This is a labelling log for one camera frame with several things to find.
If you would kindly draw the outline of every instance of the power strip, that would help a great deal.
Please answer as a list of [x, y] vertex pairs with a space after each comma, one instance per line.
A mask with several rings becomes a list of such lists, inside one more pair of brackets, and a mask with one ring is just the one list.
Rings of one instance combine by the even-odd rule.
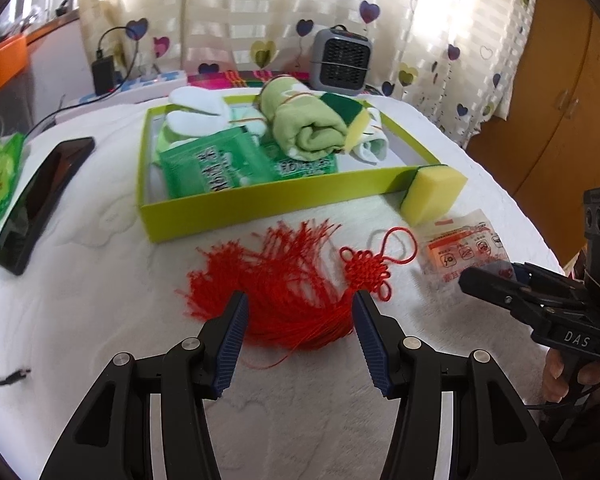
[[[145, 101], [151, 101], [152, 99], [158, 99], [160, 97], [167, 97], [171, 91], [176, 88], [187, 85], [187, 74], [184, 70], [176, 70], [174, 72], [166, 72], [164, 74], [157, 75], [150, 81], [142, 81], [140, 79], [133, 79], [127, 81], [122, 85], [122, 88], [113, 94], [111, 97], [103, 99], [93, 104], [85, 104], [73, 110], [66, 110], [59, 112], [56, 115], [56, 124], [61, 124], [69, 119], [80, 116], [87, 112], [93, 112], [94, 110], [100, 110], [101, 108], [108, 108], [113, 105], [120, 104], [137, 104], [144, 103]], [[68, 106], [77, 105], [81, 103], [88, 103], [98, 99], [96, 94], [89, 94], [67, 103]]]

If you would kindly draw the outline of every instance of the curtain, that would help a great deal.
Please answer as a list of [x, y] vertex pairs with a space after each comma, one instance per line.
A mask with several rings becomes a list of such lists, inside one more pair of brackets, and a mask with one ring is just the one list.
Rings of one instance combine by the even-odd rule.
[[[143, 25], [143, 64], [188, 73], [307, 70], [315, 34], [344, 25], [373, 43], [366, 82], [410, 103], [464, 147], [494, 113], [506, 118], [535, 0], [103, 3], [112, 24]], [[131, 48], [125, 42], [127, 55]]]

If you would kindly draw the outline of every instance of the silver screw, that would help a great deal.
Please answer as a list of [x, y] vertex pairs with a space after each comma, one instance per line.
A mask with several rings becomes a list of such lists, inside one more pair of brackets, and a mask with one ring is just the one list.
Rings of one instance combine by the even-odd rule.
[[129, 359], [129, 354], [127, 354], [126, 352], [120, 352], [113, 358], [113, 364], [115, 364], [116, 366], [123, 366], [129, 362]]
[[199, 346], [200, 346], [200, 339], [198, 339], [197, 337], [187, 337], [182, 342], [182, 347], [185, 350], [195, 350]]
[[409, 350], [417, 350], [422, 346], [422, 341], [420, 341], [417, 337], [409, 336], [404, 338], [402, 344]]
[[476, 350], [474, 352], [474, 359], [479, 363], [488, 363], [491, 359], [491, 356], [484, 350]]

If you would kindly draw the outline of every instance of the blue gripper pad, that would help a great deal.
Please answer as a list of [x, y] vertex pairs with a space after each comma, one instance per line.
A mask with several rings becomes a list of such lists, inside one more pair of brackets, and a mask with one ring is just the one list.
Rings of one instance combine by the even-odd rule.
[[352, 315], [362, 353], [365, 355], [366, 367], [369, 368], [374, 386], [382, 392], [383, 396], [389, 397], [394, 387], [389, 377], [389, 356], [360, 292], [353, 297]]
[[224, 339], [218, 349], [216, 355], [216, 376], [211, 384], [211, 389], [220, 397], [222, 391], [227, 389], [231, 384], [231, 379], [234, 376], [235, 365], [238, 362], [238, 355], [242, 342], [244, 340], [244, 332], [247, 330], [249, 321], [249, 301], [246, 294], [242, 294], [237, 299], [237, 306], [231, 316]]

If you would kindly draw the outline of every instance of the green towel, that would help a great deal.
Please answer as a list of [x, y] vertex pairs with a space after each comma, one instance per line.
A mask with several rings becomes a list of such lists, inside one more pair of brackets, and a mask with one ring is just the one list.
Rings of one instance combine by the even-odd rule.
[[297, 79], [272, 79], [262, 89], [259, 102], [260, 111], [272, 124], [273, 138], [290, 158], [318, 160], [344, 147], [347, 125]]

